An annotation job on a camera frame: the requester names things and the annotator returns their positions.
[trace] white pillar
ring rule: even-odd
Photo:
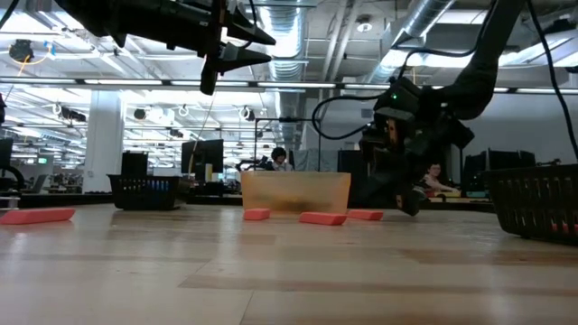
[[[110,191],[107,175],[120,173],[125,112],[119,91],[92,91],[83,192]]]

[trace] computer monitor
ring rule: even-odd
[[[463,164],[463,173],[461,178],[462,191],[484,191],[485,185],[481,174],[486,171],[486,152],[469,155]]]
[[[488,153],[489,168],[492,171],[523,167],[522,159],[518,152],[488,150]]]
[[[522,165],[520,167],[536,167],[536,155],[533,153],[521,151],[520,159],[522,160]]]
[[[123,153],[121,174],[123,176],[146,176],[148,153]]]
[[[212,171],[215,173],[223,172],[224,141],[208,140],[199,141],[195,148],[195,141],[183,143],[181,147],[181,172],[189,173],[189,162],[193,157],[194,165],[191,172],[205,172],[205,164],[212,165]]]
[[[0,139],[0,167],[10,166],[10,159],[12,157],[13,139]]]

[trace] overhead robot arm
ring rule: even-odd
[[[253,25],[239,11],[234,0],[56,0],[68,14],[97,37],[112,36],[125,46],[126,35],[133,34],[196,51],[205,59],[200,91],[212,95],[218,75],[227,71],[267,63],[266,54],[247,50],[220,40],[227,36],[264,45],[275,39]]]
[[[494,0],[481,27],[470,63],[448,87],[419,88],[409,79],[391,80],[374,106],[374,123],[360,142],[371,166],[360,195],[371,201],[395,200],[409,215],[419,211],[414,184],[424,177],[424,163],[447,144],[464,148],[474,137],[460,121],[478,117],[491,101],[499,57],[526,0]]]

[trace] exposed ductwork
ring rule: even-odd
[[[364,81],[372,84],[387,83],[397,68],[384,61],[391,47],[399,42],[423,38],[454,2],[455,0],[414,0],[409,6],[407,16],[387,25],[381,43],[382,60]]]
[[[269,6],[261,7],[259,13],[265,31],[277,40],[274,48],[267,49],[268,54],[279,59],[299,59],[303,53],[305,23],[303,8]],[[271,79],[275,81],[300,81],[303,77],[303,65],[297,61],[273,60],[269,63],[269,69]],[[298,116],[300,104],[302,104],[300,93],[279,92],[275,99],[275,109],[279,117],[301,117]],[[285,148],[293,149],[296,125],[281,124],[280,127]]]

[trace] red block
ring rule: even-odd
[[[243,218],[245,220],[259,221],[268,219],[270,216],[270,209],[246,209]]]
[[[347,219],[346,215],[339,213],[304,212],[299,218],[299,222],[313,223],[325,226],[340,226]]]
[[[28,225],[42,222],[66,221],[74,216],[75,209],[23,209],[10,210],[0,218],[1,225]]]
[[[362,220],[379,221],[383,218],[382,211],[369,211],[369,210],[350,210],[347,214],[348,218],[358,218]]]

